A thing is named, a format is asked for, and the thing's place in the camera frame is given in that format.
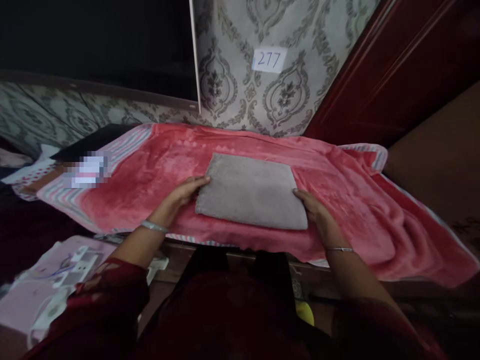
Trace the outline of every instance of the bangle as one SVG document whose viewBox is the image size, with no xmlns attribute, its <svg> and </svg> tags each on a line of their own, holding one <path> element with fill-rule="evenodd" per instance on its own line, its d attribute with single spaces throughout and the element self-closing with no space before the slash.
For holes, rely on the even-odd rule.
<svg viewBox="0 0 480 360">
<path fill-rule="evenodd" d="M 156 223 L 153 223 L 153 222 L 148 221 L 148 220 L 142 221 L 142 223 L 140 225 L 147 228 L 147 229 L 155 230 L 155 231 L 158 231 L 158 232 L 161 232 L 161 233 L 164 233 L 164 234 L 168 234 L 168 232 L 169 232 L 169 230 L 166 227 L 157 225 Z"/>
<path fill-rule="evenodd" d="M 329 248 L 326 248 L 325 251 L 341 251 L 341 252 L 351 252 L 351 253 L 354 252 L 354 250 L 351 247 L 329 247 Z"/>
</svg>

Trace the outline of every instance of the pink towel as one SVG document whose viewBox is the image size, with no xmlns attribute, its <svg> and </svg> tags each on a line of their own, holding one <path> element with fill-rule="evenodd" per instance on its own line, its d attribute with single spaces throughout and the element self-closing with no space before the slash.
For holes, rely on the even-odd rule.
<svg viewBox="0 0 480 360">
<path fill-rule="evenodd" d="M 108 183 L 84 192 L 80 209 L 109 232 L 135 228 L 189 176 L 203 175 L 213 153 L 291 166 L 298 188 L 314 194 L 332 213 L 355 251 L 382 280 L 424 277 L 455 287 L 479 269 L 475 258 L 428 210 L 374 170 L 376 154 L 342 150 L 306 137 L 272 138 L 183 124 L 155 124 L 140 148 Z M 279 230 L 195 214 L 187 205 L 170 229 L 197 242 L 288 252 L 302 262 L 324 259 L 313 224 Z"/>
</svg>

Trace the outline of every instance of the number label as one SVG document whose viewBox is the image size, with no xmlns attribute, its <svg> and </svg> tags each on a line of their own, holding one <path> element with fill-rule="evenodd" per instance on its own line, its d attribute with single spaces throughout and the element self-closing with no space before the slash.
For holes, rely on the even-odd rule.
<svg viewBox="0 0 480 360">
<path fill-rule="evenodd" d="M 287 50 L 279 46 L 258 47 L 253 53 L 252 70 L 281 73 L 284 68 Z"/>
</svg>

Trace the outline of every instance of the grey towel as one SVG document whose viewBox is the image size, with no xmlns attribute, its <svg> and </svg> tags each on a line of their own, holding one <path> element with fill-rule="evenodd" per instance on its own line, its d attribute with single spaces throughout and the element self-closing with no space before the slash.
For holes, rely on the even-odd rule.
<svg viewBox="0 0 480 360">
<path fill-rule="evenodd" d="M 237 223 L 305 230 L 307 214 L 292 193 L 297 186 L 290 166 L 243 156 L 214 153 L 195 212 Z"/>
</svg>

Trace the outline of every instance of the hand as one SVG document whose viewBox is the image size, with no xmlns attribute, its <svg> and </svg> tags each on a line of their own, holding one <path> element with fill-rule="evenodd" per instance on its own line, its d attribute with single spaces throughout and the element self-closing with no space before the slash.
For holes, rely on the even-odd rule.
<svg viewBox="0 0 480 360">
<path fill-rule="evenodd" d="M 293 189 L 293 193 L 299 198 L 306 209 L 306 216 L 309 220 L 317 222 L 321 218 L 332 217 L 325 206 L 311 193 L 305 190 Z"/>
<path fill-rule="evenodd" d="M 293 189 L 293 193 L 303 202 L 308 219 L 315 222 L 321 242 L 326 249 L 352 247 L 330 211 L 315 196 L 300 189 Z"/>
<path fill-rule="evenodd" d="M 193 194 L 210 182 L 210 177 L 191 176 L 172 190 L 161 204 L 151 213 L 147 220 L 169 228 L 180 208 L 192 200 Z"/>
<path fill-rule="evenodd" d="M 209 182 L 209 176 L 191 176 L 173 189 L 173 191 L 163 201 L 170 202 L 175 206 L 186 205 L 192 199 L 192 195 Z"/>
</svg>

